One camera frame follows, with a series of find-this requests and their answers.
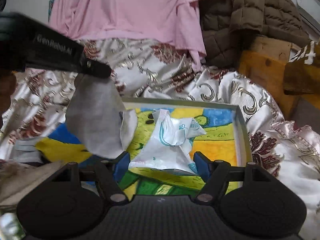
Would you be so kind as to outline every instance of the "colorful drawing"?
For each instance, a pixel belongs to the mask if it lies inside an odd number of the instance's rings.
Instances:
[[[203,108],[168,108],[168,110],[173,118],[194,117],[207,132],[205,135],[194,138],[190,152],[191,158],[196,151],[201,151],[211,160],[221,159],[233,166],[237,165],[231,110]],[[138,127],[127,149],[131,159],[139,154],[155,128],[152,112],[151,108],[136,109]],[[134,194],[195,196],[204,182],[198,176],[177,176],[165,171],[132,168],[119,185],[129,198]],[[228,191],[237,187],[238,184],[232,182],[229,184]]]

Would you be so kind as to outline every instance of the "yellow fabric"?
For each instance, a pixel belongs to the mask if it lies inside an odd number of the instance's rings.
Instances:
[[[50,161],[64,163],[81,163],[92,156],[83,144],[62,143],[50,138],[44,138],[36,144],[36,148]]]

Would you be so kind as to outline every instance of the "logo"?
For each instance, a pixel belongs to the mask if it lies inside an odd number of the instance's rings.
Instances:
[[[58,51],[61,51],[63,53],[66,53],[66,54],[69,54],[71,55],[72,54],[72,49],[71,48],[68,48],[66,47],[65,45],[61,45],[60,43],[54,41],[54,40],[49,40],[47,39],[46,37],[43,37],[42,34],[37,34],[35,36],[35,39],[34,41],[37,41],[43,45],[46,45],[50,48],[53,48],[53,49],[56,49]]]

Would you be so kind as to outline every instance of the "quilted fabric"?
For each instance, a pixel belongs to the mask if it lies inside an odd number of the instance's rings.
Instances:
[[[199,7],[210,65],[235,66],[242,48],[257,34],[301,47],[309,42],[291,0],[202,0]]]

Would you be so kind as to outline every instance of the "orange painted area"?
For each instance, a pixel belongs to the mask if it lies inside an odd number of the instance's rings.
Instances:
[[[190,157],[195,152],[202,152],[210,160],[224,160],[232,166],[237,166],[235,141],[194,141]]]

